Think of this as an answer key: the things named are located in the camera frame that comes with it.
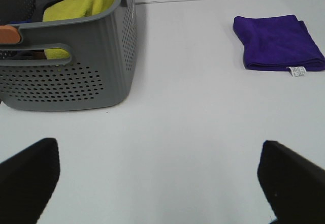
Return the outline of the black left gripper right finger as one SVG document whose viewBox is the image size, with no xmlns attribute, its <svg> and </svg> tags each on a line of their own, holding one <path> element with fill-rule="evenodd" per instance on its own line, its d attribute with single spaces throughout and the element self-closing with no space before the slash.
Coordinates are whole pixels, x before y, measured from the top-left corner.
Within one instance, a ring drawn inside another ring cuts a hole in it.
<svg viewBox="0 0 325 224">
<path fill-rule="evenodd" d="M 262 146 L 257 178 L 273 223 L 324 223 L 324 169 L 277 141 Z"/>
</svg>

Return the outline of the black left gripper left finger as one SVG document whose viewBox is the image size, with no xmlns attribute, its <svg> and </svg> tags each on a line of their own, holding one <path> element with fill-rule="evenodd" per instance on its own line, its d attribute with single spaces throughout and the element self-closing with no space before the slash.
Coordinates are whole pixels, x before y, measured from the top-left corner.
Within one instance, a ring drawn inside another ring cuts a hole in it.
<svg viewBox="0 0 325 224">
<path fill-rule="evenodd" d="M 60 176 L 58 143 L 44 138 L 1 163 L 1 223 L 37 223 Z"/>
</svg>

